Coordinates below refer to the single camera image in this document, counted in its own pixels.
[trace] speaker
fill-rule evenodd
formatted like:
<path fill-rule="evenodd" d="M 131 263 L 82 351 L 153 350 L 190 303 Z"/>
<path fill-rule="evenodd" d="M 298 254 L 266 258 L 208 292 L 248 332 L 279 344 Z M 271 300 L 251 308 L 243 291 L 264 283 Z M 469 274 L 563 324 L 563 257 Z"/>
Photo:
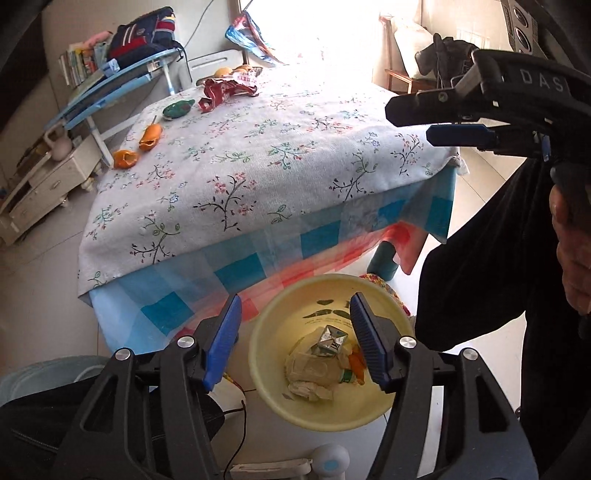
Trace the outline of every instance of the speaker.
<path fill-rule="evenodd" d="M 513 51 L 547 58 L 538 38 L 538 22 L 514 0 L 501 0 L 507 25 L 509 44 Z"/>

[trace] blue folding table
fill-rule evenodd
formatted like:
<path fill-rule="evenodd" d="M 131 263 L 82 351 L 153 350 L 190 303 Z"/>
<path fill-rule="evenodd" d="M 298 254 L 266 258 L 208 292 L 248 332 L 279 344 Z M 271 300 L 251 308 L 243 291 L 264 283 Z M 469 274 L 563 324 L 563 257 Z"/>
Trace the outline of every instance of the blue folding table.
<path fill-rule="evenodd" d="M 112 104 L 114 101 L 127 95 L 136 88 L 151 82 L 162 73 L 164 73 L 164 76 L 166 77 L 168 94 L 174 95 L 175 91 L 170 80 L 168 64 L 178 55 L 179 52 L 175 49 L 161 51 L 118 71 L 111 77 L 103 79 L 90 90 L 68 103 L 68 105 L 45 126 L 45 130 L 49 130 L 58 122 L 63 122 L 64 128 L 66 130 L 71 130 L 76 125 L 86 120 L 86 123 L 90 127 L 90 132 L 103 154 L 105 163 L 109 167 L 112 167 L 113 157 L 105 144 L 105 140 L 133 125 L 139 117 L 139 114 L 124 120 L 103 133 L 100 133 L 96 127 L 95 121 L 92 119 L 93 113 Z"/>

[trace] finger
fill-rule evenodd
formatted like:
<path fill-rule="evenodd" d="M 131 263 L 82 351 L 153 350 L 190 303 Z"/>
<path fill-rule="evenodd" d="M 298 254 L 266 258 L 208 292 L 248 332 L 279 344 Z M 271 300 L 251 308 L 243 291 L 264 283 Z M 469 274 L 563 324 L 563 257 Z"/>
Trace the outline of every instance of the finger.
<path fill-rule="evenodd" d="M 550 190 L 550 211 L 558 223 L 569 222 L 569 204 L 556 185 Z"/>
<path fill-rule="evenodd" d="M 558 246 L 556 255 L 563 269 L 563 282 L 565 281 L 577 290 L 591 295 L 591 270 L 582 267 L 564 255 L 560 246 Z"/>
<path fill-rule="evenodd" d="M 552 217 L 552 226 L 558 236 L 563 254 L 585 268 L 591 268 L 591 236 L 575 226 L 564 225 Z"/>
<path fill-rule="evenodd" d="M 580 292 L 569 283 L 563 281 L 564 293 L 569 305 L 581 315 L 591 312 L 591 297 Z"/>

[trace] blue gripper pad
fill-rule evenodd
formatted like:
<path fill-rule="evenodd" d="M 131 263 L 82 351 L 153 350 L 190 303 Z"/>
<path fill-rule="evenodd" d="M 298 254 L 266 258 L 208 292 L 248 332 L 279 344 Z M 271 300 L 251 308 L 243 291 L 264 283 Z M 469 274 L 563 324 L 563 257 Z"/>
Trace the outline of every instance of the blue gripper pad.
<path fill-rule="evenodd" d="M 213 319 L 210 341 L 203 345 L 206 355 L 203 386 L 211 391 L 222 380 L 228 358 L 236 342 L 242 320 L 242 300 L 238 295 L 228 299 L 220 315 Z"/>
<path fill-rule="evenodd" d="M 351 323 L 367 363 L 369 375 L 381 390 L 388 390 L 394 364 L 394 345 L 400 339 L 398 329 L 389 319 L 376 317 L 361 292 L 350 301 Z"/>
<path fill-rule="evenodd" d="M 486 125 L 431 125 L 427 129 L 427 141 L 434 147 L 493 148 L 496 133 Z"/>

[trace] wooden chair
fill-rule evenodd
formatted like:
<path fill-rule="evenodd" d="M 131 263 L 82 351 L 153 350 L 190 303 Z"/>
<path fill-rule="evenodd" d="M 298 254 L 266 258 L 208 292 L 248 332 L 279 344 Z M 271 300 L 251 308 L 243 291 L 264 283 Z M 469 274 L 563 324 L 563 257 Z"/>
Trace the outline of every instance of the wooden chair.
<path fill-rule="evenodd" d="M 392 69 L 392 52 L 394 51 L 394 32 L 392 30 L 392 17 L 380 17 L 380 21 L 384 24 L 386 29 L 386 45 L 388 50 L 388 68 L 384 69 L 388 74 L 388 90 L 399 95 L 407 95 L 409 93 L 416 93 L 419 90 L 433 90 L 437 88 L 435 80 L 419 79 L 415 80 L 408 76 L 406 71 Z M 401 80 L 407 84 L 407 90 L 393 90 L 392 79 Z"/>

